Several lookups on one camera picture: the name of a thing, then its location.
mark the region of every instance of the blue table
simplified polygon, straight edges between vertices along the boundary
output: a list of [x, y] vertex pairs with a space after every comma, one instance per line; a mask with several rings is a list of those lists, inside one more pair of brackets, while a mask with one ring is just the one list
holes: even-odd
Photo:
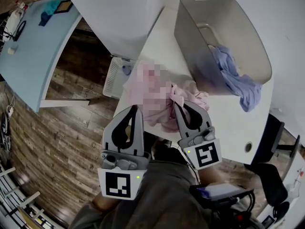
[[[33, 111], [40, 107], [88, 105], [84, 99], [45, 99], [59, 57], [81, 15], [73, 5], [69, 12], [54, 14], [42, 27], [41, 13], [47, 2], [30, 5], [22, 21], [24, 30], [17, 42], [12, 39], [3, 46], [0, 74], [7, 84]], [[16, 52], [8, 54], [8, 49]]]

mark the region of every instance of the gray sleeve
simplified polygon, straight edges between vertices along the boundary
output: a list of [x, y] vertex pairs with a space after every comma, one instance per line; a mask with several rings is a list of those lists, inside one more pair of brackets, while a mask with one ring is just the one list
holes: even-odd
[[97, 229], [100, 227], [103, 218], [104, 214], [96, 209], [91, 202], [88, 202], [76, 214], [69, 229]]

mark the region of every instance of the white plastic basket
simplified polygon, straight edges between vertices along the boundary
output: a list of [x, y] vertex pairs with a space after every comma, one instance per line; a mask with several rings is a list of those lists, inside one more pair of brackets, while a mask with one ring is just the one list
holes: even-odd
[[107, 97], [120, 98], [123, 93], [123, 85], [127, 82], [129, 75], [123, 73], [122, 67], [129, 66], [133, 69], [135, 61], [126, 61], [113, 57], [107, 73], [103, 94]]

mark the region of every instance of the person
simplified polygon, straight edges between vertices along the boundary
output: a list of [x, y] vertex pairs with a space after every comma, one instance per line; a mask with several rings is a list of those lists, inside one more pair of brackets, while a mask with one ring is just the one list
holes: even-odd
[[[77, 213], [69, 229], [220, 229], [230, 228], [217, 213], [203, 209], [190, 194], [196, 179], [176, 148], [159, 146], [143, 177], [135, 200], [118, 200], [99, 193]], [[223, 182], [214, 167], [198, 171], [201, 184]], [[244, 210], [241, 205], [236, 210]], [[246, 228], [263, 229], [251, 218]]]

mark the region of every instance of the table leg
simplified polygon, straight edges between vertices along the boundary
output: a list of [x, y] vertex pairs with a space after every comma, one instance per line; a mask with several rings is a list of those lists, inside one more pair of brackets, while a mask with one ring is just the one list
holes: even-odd
[[68, 98], [59, 98], [59, 99], [43, 99], [40, 103], [40, 108], [48, 107], [66, 107], [66, 106], [87, 106], [89, 105], [90, 100], [88, 99], [68, 99]]

